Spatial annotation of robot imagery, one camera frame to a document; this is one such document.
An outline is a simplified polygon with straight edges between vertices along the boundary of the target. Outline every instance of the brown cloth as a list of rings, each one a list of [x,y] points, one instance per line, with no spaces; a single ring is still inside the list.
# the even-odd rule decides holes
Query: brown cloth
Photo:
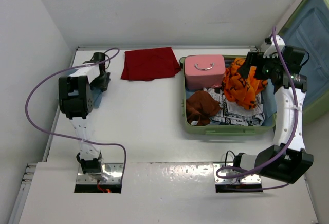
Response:
[[[198,121],[197,126],[208,125],[209,117],[221,109],[220,102],[214,100],[208,92],[199,90],[186,99],[186,116],[189,124]]]

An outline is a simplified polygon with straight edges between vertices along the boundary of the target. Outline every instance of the suitcase handle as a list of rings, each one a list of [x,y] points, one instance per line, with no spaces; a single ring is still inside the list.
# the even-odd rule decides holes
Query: suitcase handle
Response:
[[[211,66],[210,66],[210,67],[208,67],[208,68],[200,68],[200,67],[198,66],[198,64],[197,64],[197,63],[195,63],[195,64],[194,64],[195,68],[196,68],[196,69],[198,69],[198,70],[200,70],[200,71],[208,71],[208,70],[210,70],[211,68],[213,68],[213,67],[214,67],[215,63],[211,62],[211,64],[210,64],[210,65],[211,65]]]
[[[256,135],[256,132],[254,130],[244,130],[243,132],[240,133],[234,133],[230,132],[230,133],[221,133],[221,132],[215,132],[215,131],[206,131],[205,133],[206,135],[220,135],[220,136],[245,136],[245,135]]]

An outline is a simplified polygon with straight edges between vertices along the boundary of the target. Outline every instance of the clothing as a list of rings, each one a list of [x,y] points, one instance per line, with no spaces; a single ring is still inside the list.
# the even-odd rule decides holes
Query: clothing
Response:
[[[121,78],[130,81],[151,81],[171,78],[181,67],[171,48],[127,51]]]
[[[212,121],[220,122],[220,125],[242,125],[261,126],[265,120],[263,112],[263,101],[260,93],[256,95],[257,107],[244,109],[235,102],[227,100],[221,89],[204,88],[211,97],[220,102],[222,108],[216,115],[211,117]]]
[[[221,109],[220,103],[203,90],[194,93],[186,99],[186,116],[189,124],[202,126],[210,123],[209,117]]]
[[[226,68],[224,93],[228,101],[236,102],[245,109],[253,109],[257,107],[256,95],[266,88],[267,80],[257,80],[253,77],[255,66],[250,68],[248,78],[243,79],[237,70],[244,61],[242,58],[236,58],[231,66]]]

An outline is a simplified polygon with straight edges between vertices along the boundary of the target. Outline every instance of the white wall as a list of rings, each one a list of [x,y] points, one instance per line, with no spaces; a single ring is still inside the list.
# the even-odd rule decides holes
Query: white wall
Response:
[[[47,136],[24,114],[25,99],[42,78],[69,65],[71,51],[41,0],[0,0],[0,223],[7,223],[28,162],[42,159]],[[31,114],[50,129],[56,80],[36,93]]]
[[[303,128],[308,153],[314,155],[314,164],[307,171],[310,191],[320,224],[329,223],[329,113]]]
[[[292,0],[42,0],[67,43],[255,45]]]

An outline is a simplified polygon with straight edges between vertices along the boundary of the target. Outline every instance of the suitcase lid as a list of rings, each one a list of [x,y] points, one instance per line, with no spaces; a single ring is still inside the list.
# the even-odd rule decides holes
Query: suitcase lid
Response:
[[[309,61],[300,74],[307,76],[308,88],[303,106],[303,123],[309,123],[329,110],[327,105],[319,105],[329,90],[329,0],[302,0],[278,33],[285,45],[304,48],[309,53]],[[270,105],[276,112],[276,105]]]

